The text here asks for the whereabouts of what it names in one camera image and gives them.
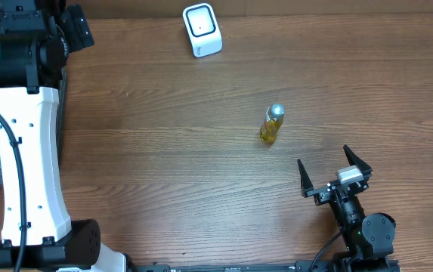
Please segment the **yellow liquid bottle grey cap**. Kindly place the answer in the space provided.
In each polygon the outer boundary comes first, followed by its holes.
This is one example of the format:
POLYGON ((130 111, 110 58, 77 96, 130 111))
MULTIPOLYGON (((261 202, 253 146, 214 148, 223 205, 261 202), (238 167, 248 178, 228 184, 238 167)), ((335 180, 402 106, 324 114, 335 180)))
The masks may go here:
POLYGON ((277 133, 283 124, 285 108, 282 104, 268 107, 264 122, 260 128, 260 138, 266 144, 272 144, 277 139, 277 133))

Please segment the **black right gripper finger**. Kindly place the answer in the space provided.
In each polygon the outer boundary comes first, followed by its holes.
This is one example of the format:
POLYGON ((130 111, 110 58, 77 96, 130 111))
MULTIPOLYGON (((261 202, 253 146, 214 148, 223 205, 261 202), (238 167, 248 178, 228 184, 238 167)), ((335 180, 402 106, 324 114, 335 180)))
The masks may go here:
POLYGON ((364 162, 359 156, 357 156, 348 145, 343 146, 343 150, 345 152, 346 158, 349 162, 350 166, 357 166, 363 176, 371 176, 372 175, 372 167, 364 162))
POLYGON ((311 179, 300 159, 297 160, 300 174, 301 194, 303 197, 309 197, 309 193, 314 189, 311 179))

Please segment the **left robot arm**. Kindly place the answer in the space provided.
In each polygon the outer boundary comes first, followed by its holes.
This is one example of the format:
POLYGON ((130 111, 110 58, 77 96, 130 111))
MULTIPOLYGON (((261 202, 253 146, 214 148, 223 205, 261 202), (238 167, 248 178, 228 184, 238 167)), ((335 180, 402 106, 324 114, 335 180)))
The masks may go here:
POLYGON ((5 1, 0 9, 0 160, 5 213, 0 269, 133 271, 101 240, 94 219, 74 221, 57 148, 60 88, 69 55, 94 44, 78 5, 5 1))

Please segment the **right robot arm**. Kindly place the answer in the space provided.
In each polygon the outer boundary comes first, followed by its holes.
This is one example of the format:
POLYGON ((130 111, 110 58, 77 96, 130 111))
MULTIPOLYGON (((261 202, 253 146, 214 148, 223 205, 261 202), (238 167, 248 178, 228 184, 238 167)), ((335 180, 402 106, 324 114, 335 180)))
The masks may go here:
POLYGON ((367 215, 357 197, 369 188, 372 167, 349 146, 343 147, 349 166, 336 172, 336 179, 314 188, 301 160, 298 161, 301 192, 316 206, 328 204, 339 232, 311 261, 297 261, 297 271, 399 272, 394 252, 395 220, 385 213, 367 215))

